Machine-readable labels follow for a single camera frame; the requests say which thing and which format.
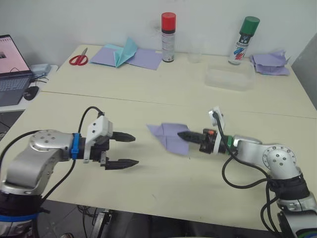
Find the clear plastic box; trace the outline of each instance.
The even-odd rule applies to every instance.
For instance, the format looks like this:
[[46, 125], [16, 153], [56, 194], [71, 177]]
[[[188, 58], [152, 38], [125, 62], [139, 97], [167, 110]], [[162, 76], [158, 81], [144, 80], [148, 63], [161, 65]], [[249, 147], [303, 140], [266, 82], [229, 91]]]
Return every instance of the clear plastic box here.
[[254, 66], [248, 61], [239, 63], [210, 62], [205, 74], [205, 84], [236, 91], [252, 89], [255, 82]]

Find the green cap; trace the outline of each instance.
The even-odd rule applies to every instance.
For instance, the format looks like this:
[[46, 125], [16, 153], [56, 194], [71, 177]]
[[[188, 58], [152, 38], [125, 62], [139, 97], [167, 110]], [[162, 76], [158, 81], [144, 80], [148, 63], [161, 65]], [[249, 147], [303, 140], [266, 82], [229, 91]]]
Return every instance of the green cap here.
[[240, 32], [248, 35], [254, 35], [260, 23], [260, 19], [254, 16], [247, 16], [244, 18]]

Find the label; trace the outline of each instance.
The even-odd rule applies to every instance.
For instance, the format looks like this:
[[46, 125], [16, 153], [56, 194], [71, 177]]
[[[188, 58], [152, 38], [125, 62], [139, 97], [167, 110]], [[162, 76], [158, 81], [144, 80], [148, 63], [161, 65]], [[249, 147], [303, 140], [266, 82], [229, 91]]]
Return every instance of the label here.
[[241, 34], [239, 36], [239, 40], [234, 45], [233, 51], [229, 57], [230, 60], [242, 60], [246, 51], [247, 47], [249, 46], [251, 36], [246, 34]]
[[162, 58], [166, 62], [174, 60], [175, 33], [165, 34], [162, 33]]

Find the red scissors handle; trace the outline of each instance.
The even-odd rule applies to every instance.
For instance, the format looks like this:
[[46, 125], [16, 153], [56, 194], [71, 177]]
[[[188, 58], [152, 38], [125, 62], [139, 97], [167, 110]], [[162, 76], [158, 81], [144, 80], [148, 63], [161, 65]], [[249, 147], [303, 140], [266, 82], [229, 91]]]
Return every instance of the red scissors handle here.
[[88, 57], [85, 55], [75, 56], [69, 60], [71, 65], [85, 65], [88, 62]]

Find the laptop keyboard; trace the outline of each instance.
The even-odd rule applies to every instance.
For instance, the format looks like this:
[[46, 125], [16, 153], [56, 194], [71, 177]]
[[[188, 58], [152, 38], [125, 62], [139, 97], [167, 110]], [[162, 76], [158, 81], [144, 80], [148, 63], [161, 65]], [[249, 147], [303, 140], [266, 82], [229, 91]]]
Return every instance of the laptop keyboard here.
[[29, 81], [29, 77], [0, 80], [0, 92], [19, 90]]

